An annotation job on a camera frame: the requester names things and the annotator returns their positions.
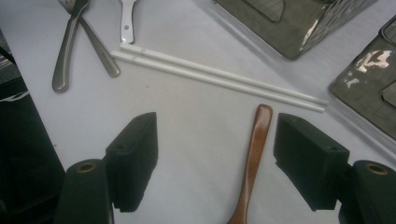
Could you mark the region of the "white chopstick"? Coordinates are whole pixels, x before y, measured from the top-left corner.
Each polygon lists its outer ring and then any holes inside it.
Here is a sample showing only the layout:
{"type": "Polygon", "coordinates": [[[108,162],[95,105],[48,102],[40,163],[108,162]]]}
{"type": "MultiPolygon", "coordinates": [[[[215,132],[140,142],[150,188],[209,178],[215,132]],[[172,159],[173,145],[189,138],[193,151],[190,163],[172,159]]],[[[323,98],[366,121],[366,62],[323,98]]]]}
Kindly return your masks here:
{"type": "Polygon", "coordinates": [[[142,56],[146,56],[152,59],[156,59],[156,60],[160,60],[163,62],[167,62],[167,63],[172,63],[172,64],[177,64],[177,65],[181,65],[184,67],[188,67],[194,70],[198,70],[198,71],[202,71],[202,72],[207,72],[210,73],[212,75],[215,76],[219,76],[219,77],[225,77],[234,81],[238,81],[240,83],[245,83],[248,85],[252,85],[255,87],[259,87],[262,89],[266,89],[269,91],[275,91],[278,93],[283,93],[286,94],[288,96],[293,96],[296,98],[300,98],[300,99],[304,99],[306,101],[310,101],[313,103],[317,103],[320,105],[327,105],[329,102],[327,100],[323,100],[323,99],[319,99],[317,97],[311,96],[311,95],[307,95],[307,94],[303,94],[303,93],[299,93],[297,91],[290,91],[287,90],[285,88],[281,88],[275,85],[271,85],[268,83],[264,83],[264,82],[260,82],[260,81],[256,81],[254,79],[251,78],[247,78],[247,77],[241,77],[238,76],[236,74],[230,73],[230,72],[226,72],[226,71],[222,71],[210,66],[205,66],[199,63],[194,63],[194,62],[190,62],[187,60],[183,60],[180,59],[178,57],[174,57],[174,56],[170,56],[167,54],[163,54],[154,50],[150,50],[150,49],[145,49],[145,48],[140,48],[138,46],[135,45],[130,45],[130,44],[126,44],[126,43],[121,43],[120,44],[120,48],[130,51],[132,53],[136,53],[138,55],[142,55],[142,56]]]}
{"type": "Polygon", "coordinates": [[[122,60],[127,63],[134,63],[136,65],[145,66],[147,68],[163,71],[163,72],[177,75],[180,77],[194,79],[194,80],[201,81],[204,83],[216,85],[216,86],[219,86],[222,88],[226,88],[226,89],[230,89],[230,90],[234,90],[234,91],[240,91],[240,92],[247,93],[250,95],[255,95],[255,96],[258,96],[261,98],[277,101],[277,102],[280,102],[283,104],[298,106],[300,108],[309,109],[309,110],[316,111],[319,113],[321,113],[325,110],[325,108],[321,107],[321,106],[299,102],[297,100],[292,100],[292,99],[289,99],[289,98],[286,98],[286,97],[283,97],[283,96],[280,96],[280,95],[277,95],[274,93],[268,93],[268,92],[264,92],[264,91],[256,91],[256,90],[250,89],[248,87],[245,87],[241,84],[236,84],[236,83],[228,82],[225,80],[220,80],[220,79],[214,78],[214,77],[202,76],[202,75],[199,75],[194,72],[175,68],[174,66],[165,65],[162,63],[155,63],[154,61],[143,59],[141,57],[136,57],[136,56],[133,56],[133,55],[130,55],[127,53],[117,51],[117,50],[112,51],[111,55],[114,58],[122,60]]]}

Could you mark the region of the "smoky transparent plastic bin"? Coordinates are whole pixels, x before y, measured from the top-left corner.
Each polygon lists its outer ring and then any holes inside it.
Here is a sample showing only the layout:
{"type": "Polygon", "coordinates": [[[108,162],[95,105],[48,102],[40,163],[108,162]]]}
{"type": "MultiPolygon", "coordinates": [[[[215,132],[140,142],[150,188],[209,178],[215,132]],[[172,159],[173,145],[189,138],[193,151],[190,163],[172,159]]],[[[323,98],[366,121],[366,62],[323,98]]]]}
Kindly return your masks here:
{"type": "Polygon", "coordinates": [[[396,15],[335,79],[330,91],[396,140],[396,15]]]}
{"type": "Polygon", "coordinates": [[[295,60],[377,0],[215,0],[252,33],[295,60]]]}

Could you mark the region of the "white ceramic spoon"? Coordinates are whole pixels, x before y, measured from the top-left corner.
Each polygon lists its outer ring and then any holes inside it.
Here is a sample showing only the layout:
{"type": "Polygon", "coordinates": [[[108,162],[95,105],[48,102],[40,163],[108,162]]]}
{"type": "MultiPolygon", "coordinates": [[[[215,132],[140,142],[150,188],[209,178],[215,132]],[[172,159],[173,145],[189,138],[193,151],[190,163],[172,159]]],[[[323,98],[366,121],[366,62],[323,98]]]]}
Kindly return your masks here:
{"type": "Polygon", "coordinates": [[[134,43],[134,5],[136,0],[121,0],[120,40],[123,43],[134,43]]]}

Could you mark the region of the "brown wooden spoon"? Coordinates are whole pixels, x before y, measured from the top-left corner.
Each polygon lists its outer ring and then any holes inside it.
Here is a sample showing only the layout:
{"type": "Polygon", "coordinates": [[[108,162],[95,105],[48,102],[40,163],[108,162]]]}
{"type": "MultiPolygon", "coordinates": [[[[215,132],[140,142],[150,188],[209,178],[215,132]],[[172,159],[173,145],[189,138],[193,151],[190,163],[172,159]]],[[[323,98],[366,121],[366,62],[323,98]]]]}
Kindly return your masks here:
{"type": "Polygon", "coordinates": [[[261,163],[272,116],[273,108],[271,106],[259,105],[257,107],[248,143],[246,166],[238,202],[227,224],[247,224],[248,205],[261,163]]]}

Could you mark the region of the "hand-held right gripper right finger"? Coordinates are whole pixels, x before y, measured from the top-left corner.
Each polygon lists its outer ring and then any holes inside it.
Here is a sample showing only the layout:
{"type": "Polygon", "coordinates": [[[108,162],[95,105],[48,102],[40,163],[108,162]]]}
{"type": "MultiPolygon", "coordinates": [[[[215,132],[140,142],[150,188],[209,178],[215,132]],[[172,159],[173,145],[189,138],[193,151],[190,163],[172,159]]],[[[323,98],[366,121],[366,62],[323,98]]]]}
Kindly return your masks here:
{"type": "Polygon", "coordinates": [[[334,209],[336,182],[349,157],[345,147],[307,120],[280,113],[274,156],[313,211],[334,209]]]}

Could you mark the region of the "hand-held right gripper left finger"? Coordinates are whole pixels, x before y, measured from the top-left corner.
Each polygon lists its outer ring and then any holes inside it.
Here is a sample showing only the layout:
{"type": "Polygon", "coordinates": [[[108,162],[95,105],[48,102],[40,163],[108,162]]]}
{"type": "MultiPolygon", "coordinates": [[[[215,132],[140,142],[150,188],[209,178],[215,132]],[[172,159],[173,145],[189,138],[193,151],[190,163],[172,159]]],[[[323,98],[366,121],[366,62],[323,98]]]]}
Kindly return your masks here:
{"type": "Polygon", "coordinates": [[[115,208],[122,213],[137,210],[158,157],[156,113],[135,117],[106,148],[106,174],[115,208]]]}

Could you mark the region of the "silver metal cutlery piece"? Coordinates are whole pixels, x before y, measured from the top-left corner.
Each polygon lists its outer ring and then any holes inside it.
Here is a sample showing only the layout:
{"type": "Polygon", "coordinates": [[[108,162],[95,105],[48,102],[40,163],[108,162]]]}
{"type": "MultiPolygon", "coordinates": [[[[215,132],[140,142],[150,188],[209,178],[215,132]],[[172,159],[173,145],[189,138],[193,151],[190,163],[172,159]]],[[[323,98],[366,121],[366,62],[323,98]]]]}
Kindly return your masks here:
{"type": "Polygon", "coordinates": [[[75,34],[78,28],[78,20],[82,11],[89,4],[89,0],[75,0],[70,18],[66,24],[64,39],[60,47],[57,62],[52,78],[52,88],[54,91],[66,91],[69,85],[69,64],[75,34]]]}

